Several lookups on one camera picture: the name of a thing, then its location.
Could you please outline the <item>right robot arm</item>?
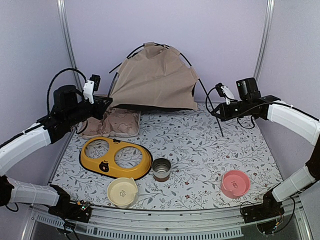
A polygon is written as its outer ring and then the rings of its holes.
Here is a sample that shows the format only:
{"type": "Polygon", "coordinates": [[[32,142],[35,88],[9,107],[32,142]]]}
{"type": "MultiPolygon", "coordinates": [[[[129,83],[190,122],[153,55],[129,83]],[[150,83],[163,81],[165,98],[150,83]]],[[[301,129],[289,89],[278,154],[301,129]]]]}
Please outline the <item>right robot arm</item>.
{"type": "Polygon", "coordinates": [[[264,203],[258,213],[269,218],[278,210],[278,203],[305,191],[320,180],[320,120],[274,95],[262,96],[256,79],[236,81],[239,99],[223,83],[214,86],[224,102],[214,107],[210,114],[225,122],[242,117],[253,117],[286,128],[307,141],[312,153],[307,162],[283,182],[264,194],[264,203]]]}

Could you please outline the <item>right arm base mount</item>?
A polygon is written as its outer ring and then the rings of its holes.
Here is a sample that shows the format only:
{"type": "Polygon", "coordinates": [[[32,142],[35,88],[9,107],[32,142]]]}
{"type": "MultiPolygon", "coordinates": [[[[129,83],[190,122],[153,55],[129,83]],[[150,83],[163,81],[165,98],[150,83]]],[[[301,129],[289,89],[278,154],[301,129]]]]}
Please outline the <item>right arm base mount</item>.
{"type": "Polygon", "coordinates": [[[263,222],[257,225],[259,232],[264,235],[272,235],[276,232],[281,221],[283,220],[285,213],[285,210],[281,204],[277,205],[275,208],[267,208],[263,203],[254,204],[250,201],[245,201],[242,203],[239,211],[246,224],[280,217],[280,220],[273,219],[270,222],[263,222]]]}

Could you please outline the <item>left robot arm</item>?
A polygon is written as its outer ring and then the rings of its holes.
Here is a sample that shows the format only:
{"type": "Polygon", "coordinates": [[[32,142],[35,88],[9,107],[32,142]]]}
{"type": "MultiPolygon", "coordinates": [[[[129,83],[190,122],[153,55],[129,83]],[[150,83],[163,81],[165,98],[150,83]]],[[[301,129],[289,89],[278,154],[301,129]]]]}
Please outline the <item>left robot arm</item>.
{"type": "Polygon", "coordinates": [[[74,85],[64,85],[53,93],[54,105],[48,115],[0,146],[0,205],[13,203],[42,204],[63,216],[74,213],[70,196],[58,186],[36,185],[7,177],[15,164],[33,152],[62,139],[73,126],[93,117],[102,119],[112,98],[94,96],[94,88],[85,84],[84,92],[74,85]]]}

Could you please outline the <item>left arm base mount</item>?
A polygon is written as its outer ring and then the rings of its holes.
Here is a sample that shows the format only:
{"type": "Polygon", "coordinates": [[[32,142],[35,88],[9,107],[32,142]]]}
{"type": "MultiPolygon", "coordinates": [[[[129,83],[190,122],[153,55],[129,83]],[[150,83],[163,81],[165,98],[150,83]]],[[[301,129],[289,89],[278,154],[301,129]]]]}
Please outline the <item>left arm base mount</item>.
{"type": "Polygon", "coordinates": [[[62,220],[73,220],[88,223],[91,217],[91,203],[80,200],[70,202],[67,198],[58,200],[55,206],[48,207],[48,213],[62,220]]]}

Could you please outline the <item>beige pet tent fabric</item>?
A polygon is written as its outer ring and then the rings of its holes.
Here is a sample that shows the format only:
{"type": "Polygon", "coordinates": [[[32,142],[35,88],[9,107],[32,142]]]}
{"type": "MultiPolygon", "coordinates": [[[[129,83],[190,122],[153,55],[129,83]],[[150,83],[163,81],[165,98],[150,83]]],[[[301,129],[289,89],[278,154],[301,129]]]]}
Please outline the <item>beige pet tent fabric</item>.
{"type": "Polygon", "coordinates": [[[110,107],[131,110],[196,110],[194,89],[199,76],[172,46],[147,42],[116,71],[110,107]]]}

